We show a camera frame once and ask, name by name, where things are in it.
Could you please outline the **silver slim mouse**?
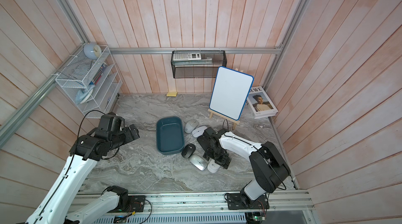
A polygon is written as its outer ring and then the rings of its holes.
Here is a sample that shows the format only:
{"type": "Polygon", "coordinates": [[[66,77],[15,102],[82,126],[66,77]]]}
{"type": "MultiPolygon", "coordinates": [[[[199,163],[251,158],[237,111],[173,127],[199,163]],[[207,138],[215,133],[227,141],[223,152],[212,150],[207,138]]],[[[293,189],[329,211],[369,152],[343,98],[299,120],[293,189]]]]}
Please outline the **silver slim mouse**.
{"type": "Polygon", "coordinates": [[[204,171],[208,166],[208,162],[197,154],[192,154],[189,161],[201,171],[204,171]]]}

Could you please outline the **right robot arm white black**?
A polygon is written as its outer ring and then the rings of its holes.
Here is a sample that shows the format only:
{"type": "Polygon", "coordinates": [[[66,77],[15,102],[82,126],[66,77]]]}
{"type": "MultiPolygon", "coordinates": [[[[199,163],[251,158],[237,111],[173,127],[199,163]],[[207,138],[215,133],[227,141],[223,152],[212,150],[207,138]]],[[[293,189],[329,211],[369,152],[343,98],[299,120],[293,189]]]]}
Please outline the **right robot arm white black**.
{"type": "Polygon", "coordinates": [[[267,193],[273,193],[284,184],[291,175],[291,170],[276,146],[246,140],[225,129],[219,131],[211,127],[197,137],[204,149],[203,158],[207,161],[207,170],[216,173],[220,168],[227,169],[231,158],[229,151],[250,162],[254,179],[240,193],[229,193],[226,201],[229,209],[248,209],[253,204],[268,202],[267,193]]]}

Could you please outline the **white ribbed Lecoo mouse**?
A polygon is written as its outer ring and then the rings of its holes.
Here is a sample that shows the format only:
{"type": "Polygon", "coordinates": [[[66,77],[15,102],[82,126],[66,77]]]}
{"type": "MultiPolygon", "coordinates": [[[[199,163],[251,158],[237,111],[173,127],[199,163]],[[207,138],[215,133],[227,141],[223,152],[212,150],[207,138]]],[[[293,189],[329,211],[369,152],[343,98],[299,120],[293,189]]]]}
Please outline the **white ribbed Lecoo mouse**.
{"type": "Polygon", "coordinates": [[[207,169],[210,173],[216,173],[220,169],[220,165],[218,165],[214,159],[210,159],[207,169]]]}

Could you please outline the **teal plastic storage box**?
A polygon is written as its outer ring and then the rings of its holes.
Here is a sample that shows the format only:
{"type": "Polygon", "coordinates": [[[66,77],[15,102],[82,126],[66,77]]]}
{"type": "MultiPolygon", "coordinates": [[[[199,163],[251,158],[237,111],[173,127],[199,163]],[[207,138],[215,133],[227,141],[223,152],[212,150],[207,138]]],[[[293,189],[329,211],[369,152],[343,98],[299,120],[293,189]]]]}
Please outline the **teal plastic storage box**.
{"type": "Polygon", "coordinates": [[[181,153],[185,146],[182,120],[177,116],[159,119],[156,143],[157,150],[165,156],[181,153]]]}

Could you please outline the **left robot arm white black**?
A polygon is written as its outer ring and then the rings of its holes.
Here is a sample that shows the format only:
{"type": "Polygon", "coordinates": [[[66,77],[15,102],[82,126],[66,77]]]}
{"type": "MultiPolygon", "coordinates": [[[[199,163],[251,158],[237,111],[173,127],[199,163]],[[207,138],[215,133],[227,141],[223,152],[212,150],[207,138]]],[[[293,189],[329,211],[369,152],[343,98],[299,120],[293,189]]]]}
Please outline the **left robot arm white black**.
{"type": "Polygon", "coordinates": [[[75,212],[68,212],[80,187],[96,164],[106,159],[110,151],[118,150],[139,137],[134,124],[126,126],[121,116],[114,113],[104,114],[98,127],[77,138],[60,175],[26,223],[91,224],[109,211],[130,210],[128,191],[119,186],[111,186],[92,203],[75,212]]]}

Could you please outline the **black Lecoo mouse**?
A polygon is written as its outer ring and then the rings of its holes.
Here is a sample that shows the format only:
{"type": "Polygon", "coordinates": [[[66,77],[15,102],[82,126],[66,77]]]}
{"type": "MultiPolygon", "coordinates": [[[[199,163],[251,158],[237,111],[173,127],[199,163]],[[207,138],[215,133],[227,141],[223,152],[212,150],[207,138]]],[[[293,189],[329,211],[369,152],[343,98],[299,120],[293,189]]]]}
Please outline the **black Lecoo mouse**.
{"type": "Polygon", "coordinates": [[[194,153],[195,150],[196,150],[196,146],[194,144],[192,144],[192,143],[187,144],[183,148],[181,155],[183,158],[188,159],[194,153]]]}

